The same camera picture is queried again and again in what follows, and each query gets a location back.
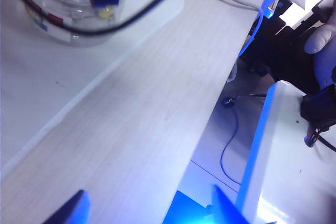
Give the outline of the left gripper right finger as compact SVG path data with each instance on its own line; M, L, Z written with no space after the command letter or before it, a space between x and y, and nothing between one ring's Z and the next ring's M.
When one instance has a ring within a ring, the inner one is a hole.
M212 185L212 206L215 223L248 224L248 221L217 185Z

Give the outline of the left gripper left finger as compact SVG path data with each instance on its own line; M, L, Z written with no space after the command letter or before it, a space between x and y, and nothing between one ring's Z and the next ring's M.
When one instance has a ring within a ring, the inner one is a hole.
M89 194L81 189L48 217L43 224L89 223L90 207Z

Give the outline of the white gloved operator hand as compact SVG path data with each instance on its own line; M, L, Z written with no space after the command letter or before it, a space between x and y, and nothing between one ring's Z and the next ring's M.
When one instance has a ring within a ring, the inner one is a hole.
M335 72L335 0L322 0L316 7L321 11L331 7L332 12L327 21L309 36L304 50L313 55L314 76L320 89L324 89L335 84L332 77Z

